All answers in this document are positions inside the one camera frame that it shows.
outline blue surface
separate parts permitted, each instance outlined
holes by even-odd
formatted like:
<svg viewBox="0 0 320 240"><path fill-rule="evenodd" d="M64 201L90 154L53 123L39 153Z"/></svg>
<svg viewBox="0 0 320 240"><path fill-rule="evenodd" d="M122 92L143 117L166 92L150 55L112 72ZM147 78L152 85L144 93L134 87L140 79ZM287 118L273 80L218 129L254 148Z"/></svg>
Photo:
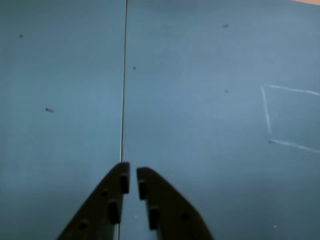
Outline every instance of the blue surface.
<svg viewBox="0 0 320 240"><path fill-rule="evenodd" d="M267 89L269 134L261 91L320 93L319 23L320 6L288 0L128 3L123 158L169 180L218 240L320 238L320 154L269 144L320 149L320 96ZM120 239L155 239L132 183Z"/></svg>
<svg viewBox="0 0 320 240"><path fill-rule="evenodd" d="M55 239L120 161L125 14L1 2L1 239ZM128 1L120 240L156 239L142 166L217 240L320 237L319 23L320 6L289 0Z"/></svg>
<svg viewBox="0 0 320 240"><path fill-rule="evenodd" d="M1 1L0 239L55 239L120 162L125 15L124 0Z"/></svg>

